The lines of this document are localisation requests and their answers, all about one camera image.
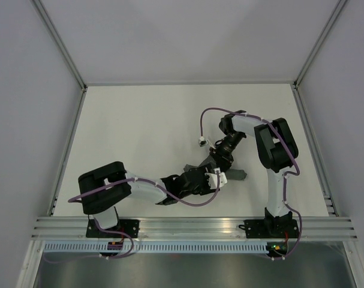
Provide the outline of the grey cloth napkin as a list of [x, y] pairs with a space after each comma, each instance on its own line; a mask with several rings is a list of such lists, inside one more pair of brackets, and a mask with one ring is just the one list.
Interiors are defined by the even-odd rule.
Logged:
[[232, 162], [228, 161], [228, 159], [218, 156], [212, 157], [211, 155], [206, 157], [198, 166], [186, 164], [183, 171], [187, 172], [192, 168], [207, 166], [208, 164], [213, 168], [220, 168], [221, 171], [225, 173], [228, 180], [243, 181], [247, 176], [246, 172], [242, 169], [232, 169]]

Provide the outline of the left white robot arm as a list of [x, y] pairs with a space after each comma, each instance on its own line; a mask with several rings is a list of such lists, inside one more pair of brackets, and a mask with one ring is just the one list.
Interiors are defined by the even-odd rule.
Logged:
[[83, 213], [92, 216], [100, 231], [113, 238], [121, 230], [115, 207], [120, 201], [133, 198], [161, 206], [176, 203], [192, 207], [204, 206], [211, 200], [193, 204], [184, 198], [217, 193], [219, 180], [220, 171], [209, 164], [192, 168], [181, 175], [151, 180], [132, 174], [122, 162], [115, 161], [79, 176], [80, 195], [72, 201], [80, 202]]

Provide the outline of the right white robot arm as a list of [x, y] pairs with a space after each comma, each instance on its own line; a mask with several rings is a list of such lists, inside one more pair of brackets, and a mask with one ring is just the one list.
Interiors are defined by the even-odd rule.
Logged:
[[232, 153], [242, 139], [248, 136], [255, 138], [257, 154], [267, 171], [268, 182], [268, 200], [261, 230], [271, 238], [280, 237], [284, 232], [297, 235], [293, 212], [285, 202], [287, 176], [299, 174], [295, 162], [299, 150], [286, 119], [277, 118], [269, 122], [240, 110], [222, 117], [218, 127], [225, 137], [210, 148], [208, 159], [215, 162], [228, 179], [240, 181], [246, 173], [231, 168], [234, 162]]

